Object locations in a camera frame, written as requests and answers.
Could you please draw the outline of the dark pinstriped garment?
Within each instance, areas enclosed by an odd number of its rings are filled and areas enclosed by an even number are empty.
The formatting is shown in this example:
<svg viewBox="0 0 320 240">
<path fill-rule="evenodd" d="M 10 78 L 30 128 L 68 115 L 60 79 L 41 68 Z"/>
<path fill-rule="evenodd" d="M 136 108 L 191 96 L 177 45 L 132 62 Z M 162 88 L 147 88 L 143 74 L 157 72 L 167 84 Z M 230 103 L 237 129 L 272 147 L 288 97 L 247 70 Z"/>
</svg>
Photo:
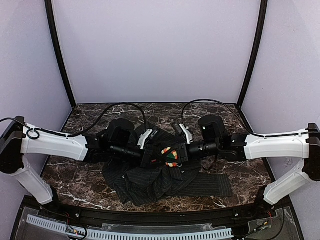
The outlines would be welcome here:
<svg viewBox="0 0 320 240">
<path fill-rule="evenodd" d="M 146 146 L 157 148 L 156 168 L 142 168 L 141 162 L 111 159 L 103 167 L 102 174 L 107 185 L 116 191 L 122 203 L 132 202 L 136 206 L 156 202 L 170 197 L 231 197 L 233 195 L 226 174 L 201 172 L 199 158 L 182 163 L 181 167 L 166 166 L 162 150 L 173 150 L 181 138 L 160 128 Z"/>
</svg>

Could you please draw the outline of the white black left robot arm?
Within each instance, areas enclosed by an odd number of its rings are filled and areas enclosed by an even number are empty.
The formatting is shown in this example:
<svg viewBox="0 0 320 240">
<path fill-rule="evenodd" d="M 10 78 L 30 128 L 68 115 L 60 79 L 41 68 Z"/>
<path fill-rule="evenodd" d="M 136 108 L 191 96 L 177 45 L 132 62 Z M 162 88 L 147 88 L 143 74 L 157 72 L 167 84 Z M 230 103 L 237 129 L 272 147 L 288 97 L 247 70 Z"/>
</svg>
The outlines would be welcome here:
<svg viewBox="0 0 320 240">
<path fill-rule="evenodd" d="M 0 171 L 14 177 L 42 206 L 58 201 L 58 196 L 30 165 L 27 154 L 64 157 L 90 164 L 111 159 L 137 164 L 153 133 L 146 124 L 138 135 L 134 124 L 125 119 L 113 120 L 98 134 L 68 134 L 37 128 L 25 123 L 22 116 L 10 121 L 0 137 Z"/>
</svg>

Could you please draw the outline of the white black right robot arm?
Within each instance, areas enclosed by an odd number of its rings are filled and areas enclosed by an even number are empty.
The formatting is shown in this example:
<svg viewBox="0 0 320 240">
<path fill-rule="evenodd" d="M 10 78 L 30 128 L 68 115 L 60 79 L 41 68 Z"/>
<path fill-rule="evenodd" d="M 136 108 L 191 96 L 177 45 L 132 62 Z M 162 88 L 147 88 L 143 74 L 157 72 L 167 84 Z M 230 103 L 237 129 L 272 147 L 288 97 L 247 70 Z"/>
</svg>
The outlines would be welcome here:
<svg viewBox="0 0 320 240">
<path fill-rule="evenodd" d="M 221 117 L 206 115 L 198 120 L 198 126 L 202 141 L 195 141 L 182 123 L 173 123 L 176 133 L 186 140 L 182 147 L 185 160 L 210 156 L 233 162 L 284 157 L 300 159 L 281 178 L 259 189 L 254 202 L 259 208 L 268 209 L 305 184 L 320 180 L 320 130 L 315 123 L 293 132 L 229 135 Z"/>
</svg>

